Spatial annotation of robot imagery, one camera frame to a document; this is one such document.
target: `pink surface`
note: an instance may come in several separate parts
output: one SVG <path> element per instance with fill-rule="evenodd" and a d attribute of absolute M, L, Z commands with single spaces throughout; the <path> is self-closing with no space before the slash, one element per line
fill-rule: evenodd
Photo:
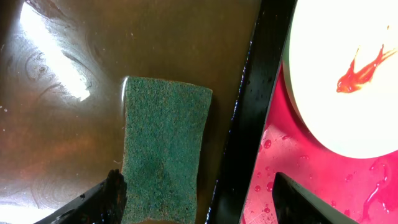
<path fill-rule="evenodd" d="M 360 223 L 397 223 L 398 151 L 351 159 L 322 146 L 295 114 L 278 77 L 242 223 L 277 223 L 272 182 L 283 172 Z"/>

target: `green sponge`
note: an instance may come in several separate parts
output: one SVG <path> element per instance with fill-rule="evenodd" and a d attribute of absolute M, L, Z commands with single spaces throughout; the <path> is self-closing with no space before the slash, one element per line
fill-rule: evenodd
<path fill-rule="evenodd" d="M 212 91 L 187 83 L 128 78 L 122 223 L 194 223 L 203 129 Z"/>

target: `red sauce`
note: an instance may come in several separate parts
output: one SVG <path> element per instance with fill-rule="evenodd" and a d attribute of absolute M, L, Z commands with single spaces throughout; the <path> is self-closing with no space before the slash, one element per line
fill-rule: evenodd
<path fill-rule="evenodd" d="M 356 55 L 358 54 L 358 50 L 356 51 L 355 57 L 353 61 L 351 62 L 351 65 L 349 66 L 349 69 L 345 75 L 343 75 L 337 83 L 337 92 L 338 93 L 352 93 L 356 90 L 360 90 L 362 88 L 362 85 L 370 82 L 374 71 L 377 69 L 377 67 L 385 61 L 385 59 L 389 58 L 390 56 L 394 55 L 397 50 L 392 49 L 387 51 L 386 53 L 383 53 L 383 48 L 384 44 L 381 46 L 381 49 L 379 51 L 379 55 L 374 59 L 371 63 L 363 67 L 360 71 L 354 72 L 354 66 L 355 66 L 355 58 Z"/>

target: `wet surface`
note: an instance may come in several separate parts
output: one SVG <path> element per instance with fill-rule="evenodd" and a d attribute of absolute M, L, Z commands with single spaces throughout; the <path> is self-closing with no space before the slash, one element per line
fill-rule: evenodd
<path fill-rule="evenodd" d="M 203 223 L 258 6 L 1 1 L 0 222 L 37 221 L 121 168 L 130 75 L 213 90 L 198 174 Z"/>

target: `sponge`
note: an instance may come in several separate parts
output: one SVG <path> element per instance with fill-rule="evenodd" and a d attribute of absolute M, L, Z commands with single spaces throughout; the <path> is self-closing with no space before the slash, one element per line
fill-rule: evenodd
<path fill-rule="evenodd" d="M 126 83 L 122 223 L 194 223 L 203 129 L 212 91 L 188 83 L 131 77 Z"/>

